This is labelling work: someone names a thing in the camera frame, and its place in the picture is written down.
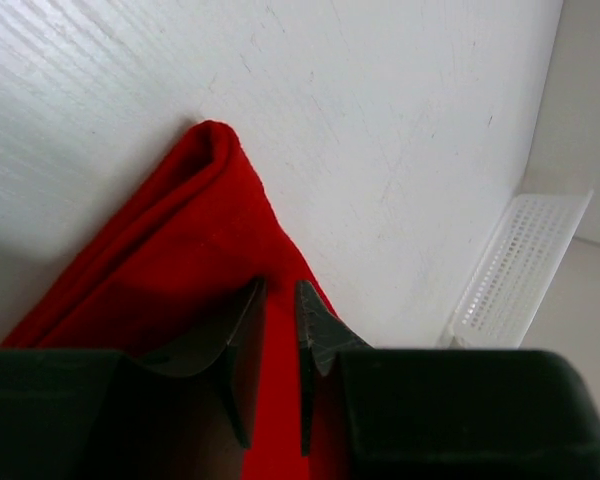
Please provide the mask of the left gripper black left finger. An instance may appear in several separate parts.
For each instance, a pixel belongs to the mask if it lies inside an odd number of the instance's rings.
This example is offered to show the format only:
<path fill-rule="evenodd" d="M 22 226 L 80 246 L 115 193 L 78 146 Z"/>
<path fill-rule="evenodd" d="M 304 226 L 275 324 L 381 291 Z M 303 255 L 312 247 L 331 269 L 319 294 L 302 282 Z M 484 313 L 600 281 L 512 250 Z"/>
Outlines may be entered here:
<path fill-rule="evenodd" d="M 0 479 L 237 479 L 253 442 L 266 284 L 177 340 L 0 350 Z"/>

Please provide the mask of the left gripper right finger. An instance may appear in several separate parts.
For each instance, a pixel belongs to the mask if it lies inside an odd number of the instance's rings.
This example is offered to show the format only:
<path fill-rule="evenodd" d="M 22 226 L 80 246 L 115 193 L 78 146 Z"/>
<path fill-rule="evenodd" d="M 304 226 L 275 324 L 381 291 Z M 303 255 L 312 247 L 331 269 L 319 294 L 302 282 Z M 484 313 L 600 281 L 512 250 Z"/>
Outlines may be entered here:
<path fill-rule="evenodd" d="M 301 449 L 314 479 L 600 479 L 600 415 L 545 350 L 376 349 L 300 281 Z"/>

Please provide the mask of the red t shirt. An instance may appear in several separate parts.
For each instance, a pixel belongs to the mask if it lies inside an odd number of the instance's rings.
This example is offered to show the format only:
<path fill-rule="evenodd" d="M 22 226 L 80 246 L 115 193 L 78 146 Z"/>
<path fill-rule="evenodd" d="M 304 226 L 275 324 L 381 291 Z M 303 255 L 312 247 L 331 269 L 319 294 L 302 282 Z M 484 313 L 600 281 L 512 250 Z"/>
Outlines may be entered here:
<path fill-rule="evenodd" d="M 189 129 L 7 335 L 7 348 L 101 347 L 133 356 L 184 334 L 214 301 L 267 283 L 255 442 L 247 479 L 343 479 L 328 446 L 301 453 L 295 286 L 313 273 L 278 223 L 235 131 Z"/>

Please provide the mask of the white plastic basket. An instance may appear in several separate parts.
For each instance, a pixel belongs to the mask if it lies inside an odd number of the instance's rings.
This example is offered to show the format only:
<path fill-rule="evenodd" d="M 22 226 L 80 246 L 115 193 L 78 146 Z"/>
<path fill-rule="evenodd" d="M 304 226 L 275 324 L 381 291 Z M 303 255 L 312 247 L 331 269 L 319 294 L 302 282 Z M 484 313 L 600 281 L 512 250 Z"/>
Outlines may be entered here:
<path fill-rule="evenodd" d="M 438 345 L 518 348 L 592 196 L 592 192 L 516 196 L 496 227 Z"/>

